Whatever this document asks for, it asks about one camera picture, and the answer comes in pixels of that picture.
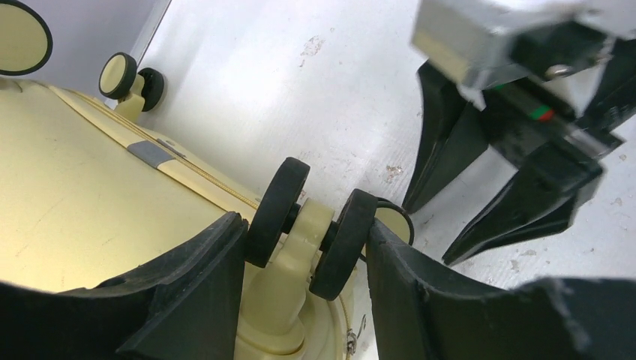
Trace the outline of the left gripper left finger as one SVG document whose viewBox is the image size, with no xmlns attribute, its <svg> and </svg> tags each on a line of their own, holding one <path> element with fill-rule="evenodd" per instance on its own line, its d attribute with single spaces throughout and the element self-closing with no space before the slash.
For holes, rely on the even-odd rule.
<svg viewBox="0 0 636 360">
<path fill-rule="evenodd" d="M 93 289 L 1 285 L 3 359 L 232 359 L 248 223 L 229 212 Z"/>
</svg>

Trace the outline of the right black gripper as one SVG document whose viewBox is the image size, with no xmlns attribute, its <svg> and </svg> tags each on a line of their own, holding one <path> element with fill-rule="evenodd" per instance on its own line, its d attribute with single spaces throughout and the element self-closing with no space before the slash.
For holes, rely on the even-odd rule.
<svg viewBox="0 0 636 360">
<path fill-rule="evenodd" d="M 604 174 L 595 159 L 624 143 L 613 131 L 635 114 L 633 39 L 565 22 L 520 35 L 511 58 L 529 75 L 487 90 L 481 123 L 490 145 L 520 168 L 442 255 L 448 266 L 567 230 Z M 410 214 L 488 147 L 479 111 L 455 83 L 428 62 L 418 79 L 421 139 L 402 202 Z"/>
</svg>

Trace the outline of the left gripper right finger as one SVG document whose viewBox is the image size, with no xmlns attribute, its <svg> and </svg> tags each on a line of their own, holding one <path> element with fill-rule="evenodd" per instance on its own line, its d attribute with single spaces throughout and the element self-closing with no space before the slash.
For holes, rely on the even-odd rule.
<svg viewBox="0 0 636 360">
<path fill-rule="evenodd" d="M 381 359 L 633 359 L 635 282 L 543 277 L 499 289 L 445 267 L 383 223 L 367 277 Z"/>
</svg>

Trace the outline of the yellow hard-shell suitcase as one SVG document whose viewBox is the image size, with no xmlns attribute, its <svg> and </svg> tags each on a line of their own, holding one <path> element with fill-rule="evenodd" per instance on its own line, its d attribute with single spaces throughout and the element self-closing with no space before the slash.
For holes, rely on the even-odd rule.
<svg viewBox="0 0 636 360">
<path fill-rule="evenodd" d="M 229 212 L 247 221 L 235 355 L 350 359 L 356 263 L 373 221 L 413 243 L 398 205 L 356 189 L 340 214 L 308 199 L 309 166 L 287 158 L 258 197 L 137 124 L 164 77 L 113 54 L 99 89 L 30 80 L 53 51 L 44 19 L 1 3 L 1 285 L 93 289 L 182 245 Z"/>
</svg>

